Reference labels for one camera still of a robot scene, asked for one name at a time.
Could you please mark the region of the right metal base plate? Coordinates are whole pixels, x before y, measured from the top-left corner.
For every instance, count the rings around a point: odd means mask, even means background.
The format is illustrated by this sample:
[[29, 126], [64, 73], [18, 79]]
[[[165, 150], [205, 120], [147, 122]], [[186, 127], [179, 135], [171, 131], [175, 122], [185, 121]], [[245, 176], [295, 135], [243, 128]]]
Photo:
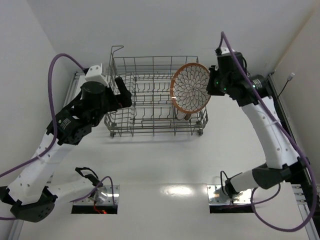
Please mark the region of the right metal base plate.
[[247, 189], [229, 198], [223, 193], [222, 186], [207, 185], [208, 202], [210, 206], [241, 206], [250, 204], [252, 190]]

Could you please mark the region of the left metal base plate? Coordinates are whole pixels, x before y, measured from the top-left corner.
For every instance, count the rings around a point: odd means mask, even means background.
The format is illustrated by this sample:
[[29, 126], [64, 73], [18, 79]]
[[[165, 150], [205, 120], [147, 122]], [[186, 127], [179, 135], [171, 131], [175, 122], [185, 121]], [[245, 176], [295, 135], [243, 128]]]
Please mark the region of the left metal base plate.
[[120, 186], [119, 185], [104, 185], [103, 187], [99, 187], [94, 195], [93, 200], [98, 204], [117, 204], [120, 197]]

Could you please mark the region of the left aluminium frame rail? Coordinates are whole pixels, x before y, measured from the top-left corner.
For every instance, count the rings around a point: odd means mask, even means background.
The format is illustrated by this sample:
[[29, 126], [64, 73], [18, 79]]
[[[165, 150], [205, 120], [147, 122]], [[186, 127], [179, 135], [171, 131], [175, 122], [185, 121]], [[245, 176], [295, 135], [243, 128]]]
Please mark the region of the left aluminium frame rail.
[[77, 71], [72, 76], [70, 84], [68, 86], [67, 94], [63, 103], [63, 107], [68, 105], [75, 98], [75, 96], [80, 92], [78, 84], [79, 84], [79, 80], [83, 79], [84, 75], [85, 74], [83, 72]]

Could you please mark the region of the flower pattern plate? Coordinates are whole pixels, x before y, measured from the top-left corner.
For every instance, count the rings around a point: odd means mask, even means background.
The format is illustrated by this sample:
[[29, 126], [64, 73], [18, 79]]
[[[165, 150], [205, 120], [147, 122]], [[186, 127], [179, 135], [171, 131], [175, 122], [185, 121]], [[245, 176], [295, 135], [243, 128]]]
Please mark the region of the flower pattern plate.
[[209, 70], [200, 63], [187, 63], [180, 67], [173, 75], [169, 88], [173, 105], [185, 114], [202, 110], [211, 98], [207, 91], [209, 79]]
[[195, 113], [188, 113], [185, 115], [184, 120], [189, 121], [194, 117], [196, 114]]

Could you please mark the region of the metal base plate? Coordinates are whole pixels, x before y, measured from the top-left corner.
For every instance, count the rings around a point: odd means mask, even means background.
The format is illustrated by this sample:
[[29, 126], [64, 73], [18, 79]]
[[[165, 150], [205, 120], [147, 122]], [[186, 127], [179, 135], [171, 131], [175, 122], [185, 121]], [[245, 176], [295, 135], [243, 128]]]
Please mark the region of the metal base plate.
[[207, 185], [208, 202], [210, 206], [241, 206], [250, 204], [252, 190], [247, 189], [229, 198], [223, 193], [222, 186]]
[[99, 187], [94, 195], [93, 200], [98, 204], [117, 204], [120, 197], [120, 186], [119, 185], [104, 185], [103, 187]]

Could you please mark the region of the right aluminium frame rail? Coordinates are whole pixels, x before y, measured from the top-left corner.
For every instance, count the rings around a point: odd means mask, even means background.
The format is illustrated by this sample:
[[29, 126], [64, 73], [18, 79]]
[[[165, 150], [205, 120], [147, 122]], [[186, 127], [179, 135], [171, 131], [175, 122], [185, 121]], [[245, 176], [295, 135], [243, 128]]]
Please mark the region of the right aluminium frame rail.
[[[298, 132], [293, 124], [293, 121], [291, 119], [291, 116], [286, 108], [285, 102], [282, 99], [282, 96], [279, 96], [281, 90], [277, 90], [276, 87], [276, 80], [274, 77], [275, 72], [271, 72], [267, 75], [268, 85], [271, 88], [272, 96], [274, 98], [274, 107], [276, 109], [276, 112], [279, 116], [280, 122], [282, 127], [286, 130], [286, 132], [291, 136], [291, 138], [295, 141], [295, 144], [300, 148], [300, 150], [304, 153], [306, 156], [309, 165], [312, 167], [312, 164], [310, 163], [310, 158], [307, 155], [305, 149], [303, 148], [303, 145], [301, 143], [301, 139], [298, 136]], [[316, 179], [313, 181], [310, 175], [310, 171], [308, 169], [305, 169], [302, 171], [302, 173], [299, 173], [297, 176], [292, 177], [291, 180], [289, 180], [293, 184], [302, 184], [304, 182], [307, 182], [308, 185], [316, 184]]]

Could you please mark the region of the aluminium frame rail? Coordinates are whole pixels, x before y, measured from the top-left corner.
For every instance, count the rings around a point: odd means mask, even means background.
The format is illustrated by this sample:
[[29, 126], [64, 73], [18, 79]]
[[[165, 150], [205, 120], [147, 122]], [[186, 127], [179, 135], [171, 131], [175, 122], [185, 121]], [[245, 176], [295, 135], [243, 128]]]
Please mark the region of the aluminium frame rail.
[[84, 75], [85, 74], [83, 72], [77, 71], [72, 76], [70, 84], [68, 86], [67, 94], [63, 103], [63, 107], [68, 105], [75, 98], [75, 96], [80, 92], [78, 84], [79, 84], [79, 80], [83, 79]]
[[[304, 153], [306, 156], [309, 165], [312, 167], [312, 164], [310, 163], [310, 158], [307, 155], [305, 149], [303, 148], [303, 145], [301, 143], [301, 139], [298, 136], [298, 132], [293, 124], [293, 121], [291, 119], [291, 116], [286, 108], [285, 102], [282, 99], [282, 96], [279, 96], [281, 90], [277, 90], [276, 87], [276, 80], [274, 77], [275, 72], [271, 72], [267, 75], [268, 85], [271, 88], [272, 96], [274, 98], [274, 107], [276, 109], [276, 112], [279, 116], [280, 122], [282, 127], [286, 130], [286, 132], [291, 136], [291, 138], [295, 141], [295, 144], [300, 148], [300, 150]], [[299, 173], [297, 176], [292, 177], [291, 180], [289, 180], [293, 184], [302, 184], [304, 182], [307, 182], [308, 185], [316, 184], [316, 179], [313, 181], [310, 175], [310, 171], [308, 169], [305, 169], [302, 171], [302, 173]]]

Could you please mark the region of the orange sunburst plate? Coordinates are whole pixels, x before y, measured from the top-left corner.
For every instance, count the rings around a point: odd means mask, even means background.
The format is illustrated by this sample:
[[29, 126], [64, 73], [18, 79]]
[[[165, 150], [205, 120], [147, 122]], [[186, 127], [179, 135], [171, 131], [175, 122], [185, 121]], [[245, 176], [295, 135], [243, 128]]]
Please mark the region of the orange sunburst plate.
[[190, 118], [190, 114], [187, 114], [187, 113], [181, 112], [178, 109], [175, 109], [174, 110], [174, 117], [178, 121], [182, 121], [182, 120], [186, 120], [187, 121]]

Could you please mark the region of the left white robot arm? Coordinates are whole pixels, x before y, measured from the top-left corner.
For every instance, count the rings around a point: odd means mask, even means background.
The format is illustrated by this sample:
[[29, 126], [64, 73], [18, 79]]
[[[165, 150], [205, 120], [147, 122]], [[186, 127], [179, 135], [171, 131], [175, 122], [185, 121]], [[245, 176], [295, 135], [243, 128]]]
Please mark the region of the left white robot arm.
[[11, 206], [10, 212], [18, 220], [37, 223], [53, 211], [58, 203], [77, 202], [93, 197], [103, 189], [95, 173], [83, 174], [75, 170], [79, 180], [61, 185], [49, 185], [48, 180], [66, 155], [91, 133], [104, 115], [132, 105], [132, 94], [121, 77], [115, 78], [119, 94], [111, 87], [87, 81], [80, 93], [55, 115], [43, 136], [34, 161], [28, 164], [8, 186], [0, 188], [0, 200]]

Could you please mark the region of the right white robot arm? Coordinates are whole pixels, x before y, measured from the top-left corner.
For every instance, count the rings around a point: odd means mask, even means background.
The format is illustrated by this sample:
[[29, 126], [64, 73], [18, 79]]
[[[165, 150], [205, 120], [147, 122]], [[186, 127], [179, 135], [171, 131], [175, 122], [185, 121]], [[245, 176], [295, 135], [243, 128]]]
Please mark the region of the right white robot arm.
[[228, 178], [222, 188], [224, 194], [232, 198], [247, 189], [267, 190], [302, 172], [306, 164], [277, 126], [280, 119], [268, 81], [262, 75], [245, 80], [233, 60], [236, 57], [242, 69], [246, 69], [240, 52], [222, 47], [216, 50], [216, 56], [217, 65], [209, 68], [206, 90], [212, 96], [228, 95], [237, 102], [250, 120], [265, 155], [264, 164]]

